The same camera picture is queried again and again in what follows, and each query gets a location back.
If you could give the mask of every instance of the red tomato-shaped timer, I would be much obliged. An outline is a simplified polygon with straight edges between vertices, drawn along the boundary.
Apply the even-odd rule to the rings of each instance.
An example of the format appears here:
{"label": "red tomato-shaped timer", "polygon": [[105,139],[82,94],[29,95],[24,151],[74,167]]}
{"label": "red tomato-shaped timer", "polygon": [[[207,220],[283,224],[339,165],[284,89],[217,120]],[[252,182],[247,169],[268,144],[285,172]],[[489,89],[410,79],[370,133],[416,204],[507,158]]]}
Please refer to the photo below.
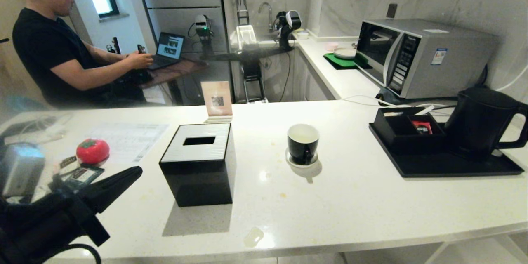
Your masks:
{"label": "red tomato-shaped timer", "polygon": [[97,164],[105,160],[109,154],[110,147],[102,139],[88,138],[77,146],[77,159],[81,163],[90,165]]}

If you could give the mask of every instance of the microwave label sticker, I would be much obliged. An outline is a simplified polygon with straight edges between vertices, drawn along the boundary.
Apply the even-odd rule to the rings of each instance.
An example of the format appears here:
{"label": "microwave label sticker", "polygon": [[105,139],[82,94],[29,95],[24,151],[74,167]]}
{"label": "microwave label sticker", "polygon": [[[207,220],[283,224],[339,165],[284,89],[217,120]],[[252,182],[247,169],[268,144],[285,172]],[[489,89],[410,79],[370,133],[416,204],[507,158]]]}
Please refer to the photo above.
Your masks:
{"label": "microwave label sticker", "polygon": [[441,29],[424,29],[424,31],[430,32],[430,33],[449,33],[449,31],[444,31]]}
{"label": "microwave label sticker", "polygon": [[447,48],[437,48],[432,58],[431,65],[442,65],[443,58],[447,54]]}

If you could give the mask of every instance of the green mat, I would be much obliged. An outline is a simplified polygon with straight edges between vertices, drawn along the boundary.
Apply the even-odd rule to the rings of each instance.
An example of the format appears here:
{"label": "green mat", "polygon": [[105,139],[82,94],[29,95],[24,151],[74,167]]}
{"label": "green mat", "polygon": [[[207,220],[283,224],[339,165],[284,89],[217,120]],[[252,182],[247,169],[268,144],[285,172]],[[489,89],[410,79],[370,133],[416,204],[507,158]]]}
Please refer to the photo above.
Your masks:
{"label": "green mat", "polygon": [[334,68],[341,70],[341,69],[357,69],[358,65],[353,60],[343,60],[339,59],[334,55],[334,53],[329,53],[323,55],[323,57],[330,62]]}

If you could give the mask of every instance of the man's hand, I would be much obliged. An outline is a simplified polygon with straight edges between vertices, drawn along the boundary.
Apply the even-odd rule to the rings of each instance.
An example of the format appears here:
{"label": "man's hand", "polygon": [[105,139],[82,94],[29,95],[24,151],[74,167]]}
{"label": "man's hand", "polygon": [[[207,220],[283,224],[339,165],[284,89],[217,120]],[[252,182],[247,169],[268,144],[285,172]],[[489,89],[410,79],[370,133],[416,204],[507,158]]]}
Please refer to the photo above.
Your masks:
{"label": "man's hand", "polygon": [[152,63],[154,63],[154,59],[152,58],[151,54],[140,54],[138,51],[128,54],[124,61],[129,63],[132,69],[147,68],[152,65]]}

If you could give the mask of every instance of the kettle handle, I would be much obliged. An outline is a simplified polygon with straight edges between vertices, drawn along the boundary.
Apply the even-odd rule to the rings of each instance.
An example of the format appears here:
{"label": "kettle handle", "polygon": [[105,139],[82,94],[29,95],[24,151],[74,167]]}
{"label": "kettle handle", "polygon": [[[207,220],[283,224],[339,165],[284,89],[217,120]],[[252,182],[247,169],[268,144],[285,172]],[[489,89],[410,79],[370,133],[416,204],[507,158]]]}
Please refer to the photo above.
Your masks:
{"label": "kettle handle", "polygon": [[519,105],[516,113],[523,114],[526,119],[524,121],[524,127],[521,130],[521,135],[519,136],[519,139],[516,141],[499,142],[497,144],[498,149],[520,148],[520,147],[524,147],[526,145],[526,142],[528,142],[528,105],[526,104]]}

